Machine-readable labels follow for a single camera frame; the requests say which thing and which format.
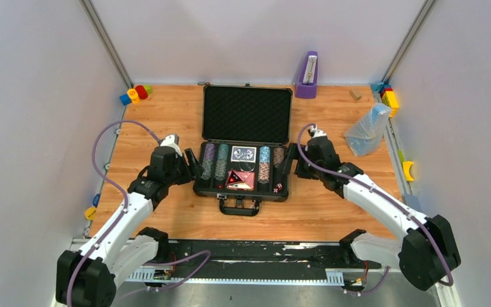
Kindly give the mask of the brown chip stack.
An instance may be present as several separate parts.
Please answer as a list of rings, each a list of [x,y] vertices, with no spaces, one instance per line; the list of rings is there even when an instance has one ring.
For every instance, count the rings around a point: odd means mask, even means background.
[[[284,148],[283,147],[277,147],[273,151],[273,166],[278,167],[284,160]]]

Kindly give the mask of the purple chip stack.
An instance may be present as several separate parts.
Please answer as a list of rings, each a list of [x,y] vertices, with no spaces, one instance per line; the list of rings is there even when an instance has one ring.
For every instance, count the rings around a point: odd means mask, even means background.
[[[216,151],[216,145],[214,143],[207,143],[205,146],[203,163],[206,162],[212,163],[215,159],[215,151]]]

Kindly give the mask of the light blue chip stack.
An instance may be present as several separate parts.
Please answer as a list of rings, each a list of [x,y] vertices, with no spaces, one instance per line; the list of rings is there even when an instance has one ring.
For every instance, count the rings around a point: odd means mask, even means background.
[[[270,164],[271,161],[271,148],[269,146],[262,146],[259,148],[259,164]]]

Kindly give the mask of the black red case tag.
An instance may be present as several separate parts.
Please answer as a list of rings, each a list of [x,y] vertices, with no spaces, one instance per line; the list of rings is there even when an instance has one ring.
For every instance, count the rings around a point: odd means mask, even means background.
[[[227,189],[250,189],[250,172],[230,170],[226,179]]]

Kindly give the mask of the red playing card box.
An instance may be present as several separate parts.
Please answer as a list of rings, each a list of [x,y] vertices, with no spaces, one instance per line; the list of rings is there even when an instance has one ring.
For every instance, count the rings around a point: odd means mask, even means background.
[[[227,189],[253,191],[255,186],[255,174],[231,170],[226,181]]]

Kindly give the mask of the black poker set case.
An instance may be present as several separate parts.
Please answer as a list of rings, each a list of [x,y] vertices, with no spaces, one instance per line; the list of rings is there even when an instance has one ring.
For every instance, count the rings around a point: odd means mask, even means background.
[[[226,215],[256,216],[263,201],[285,201],[289,195],[288,176],[280,173],[280,165],[273,166],[273,151],[277,147],[288,148],[293,91],[289,88],[223,86],[207,84],[203,88],[203,119],[199,159],[202,165],[207,143],[216,145],[212,176],[209,180],[194,182],[193,191],[198,196],[214,197],[219,210]],[[224,180],[214,178],[217,150],[220,144],[229,145]],[[257,148],[255,186],[253,191],[227,189],[226,179],[230,170],[240,171],[238,162],[231,162],[232,146]],[[270,181],[258,183],[259,148],[271,148]],[[273,188],[282,183],[283,190],[274,193]]]

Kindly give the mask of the clear round dealer button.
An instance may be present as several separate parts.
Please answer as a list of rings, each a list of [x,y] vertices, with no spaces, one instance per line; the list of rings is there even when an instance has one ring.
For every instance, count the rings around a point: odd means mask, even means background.
[[[238,162],[238,166],[241,171],[244,172],[252,172],[255,169],[255,163],[254,162],[248,162],[248,161],[240,161]]]

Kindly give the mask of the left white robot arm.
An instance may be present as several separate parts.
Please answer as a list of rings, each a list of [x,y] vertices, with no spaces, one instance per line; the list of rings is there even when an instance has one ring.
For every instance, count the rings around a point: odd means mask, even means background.
[[[123,282],[148,261],[165,263],[168,236],[155,228],[134,230],[158,207],[172,185],[197,179],[201,164],[188,148],[158,146],[124,192],[123,201],[101,229],[77,251],[58,258],[55,298],[67,306],[110,306]]]

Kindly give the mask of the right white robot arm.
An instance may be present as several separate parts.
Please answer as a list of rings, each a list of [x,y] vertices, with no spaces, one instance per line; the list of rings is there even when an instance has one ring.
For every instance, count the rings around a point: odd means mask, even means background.
[[[454,283],[452,272],[462,260],[445,217],[414,210],[385,192],[355,164],[340,161],[326,135],[315,136],[306,145],[290,144],[282,167],[289,169],[293,161],[297,161],[298,177],[321,181],[327,190],[365,210],[394,235],[387,239],[354,231],[339,250],[343,264],[355,267],[368,261],[399,268],[411,285],[423,291],[436,283]]]

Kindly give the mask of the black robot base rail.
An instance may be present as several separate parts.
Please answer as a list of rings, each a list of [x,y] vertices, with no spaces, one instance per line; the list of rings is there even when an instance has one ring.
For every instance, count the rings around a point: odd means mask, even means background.
[[[169,261],[208,250],[210,258],[197,272],[202,256],[183,264],[136,269],[129,281],[177,283],[191,274],[188,283],[208,285],[314,285],[338,287],[365,277],[374,283],[382,266],[364,263],[338,242],[285,242],[241,240],[187,240],[169,242]]]

